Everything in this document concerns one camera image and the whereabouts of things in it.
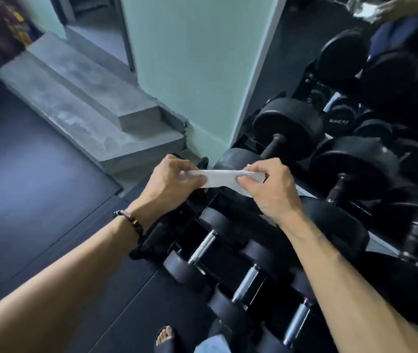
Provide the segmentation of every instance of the foot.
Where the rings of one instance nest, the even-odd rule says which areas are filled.
[[[173,331],[171,329],[170,326],[166,326],[164,329],[162,329],[157,337],[157,342],[155,343],[155,345],[158,347],[160,344],[162,344],[163,342],[174,338],[174,334]]]

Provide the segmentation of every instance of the left hand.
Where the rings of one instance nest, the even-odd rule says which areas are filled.
[[[392,0],[378,7],[375,23],[395,21],[418,13],[417,0]]]
[[[206,176],[182,180],[180,172],[189,170],[198,170],[198,167],[189,160],[167,155],[153,170],[140,197],[129,206],[130,213],[135,207],[145,207],[156,219],[177,208],[191,192],[201,188],[207,181]]]

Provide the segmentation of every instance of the black slide sandal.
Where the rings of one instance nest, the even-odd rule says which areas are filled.
[[[179,340],[178,340],[178,333],[176,330],[171,327],[171,330],[173,332],[173,338],[167,339],[165,342],[160,343],[157,345],[157,339],[160,333],[169,325],[163,326],[158,330],[157,336],[155,337],[153,341],[153,353],[177,353],[181,352],[181,350],[178,350],[177,348],[180,346]]]

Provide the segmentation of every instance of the mint green wall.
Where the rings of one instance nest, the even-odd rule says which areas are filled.
[[[284,2],[122,0],[141,88],[189,119],[188,147],[212,163],[238,132]]]
[[[27,12],[31,21],[43,32],[53,32],[65,37],[64,27],[61,25],[50,0],[18,0]]]

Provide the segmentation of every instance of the concrete stairs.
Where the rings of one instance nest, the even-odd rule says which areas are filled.
[[[4,65],[0,79],[108,173],[185,148],[152,97],[53,34]]]

